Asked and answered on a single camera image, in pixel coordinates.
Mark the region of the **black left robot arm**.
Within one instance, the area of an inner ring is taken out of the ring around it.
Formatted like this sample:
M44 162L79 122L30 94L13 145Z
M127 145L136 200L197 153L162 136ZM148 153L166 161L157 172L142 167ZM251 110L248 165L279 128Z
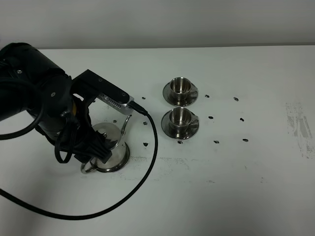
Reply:
M60 163L72 156L82 163L93 158L106 162L111 150L89 116L96 97L81 79L72 79L30 44L11 43L0 51L0 118L23 111L33 117L27 127L1 134L2 140L36 130L54 146Z

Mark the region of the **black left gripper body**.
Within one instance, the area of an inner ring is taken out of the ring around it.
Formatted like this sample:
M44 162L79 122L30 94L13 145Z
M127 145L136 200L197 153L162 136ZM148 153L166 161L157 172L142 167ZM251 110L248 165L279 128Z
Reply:
M73 95L43 96L44 113L36 126L54 146L59 163L69 162L71 156L87 163L92 158L106 162L112 155L105 138L92 128L88 105Z

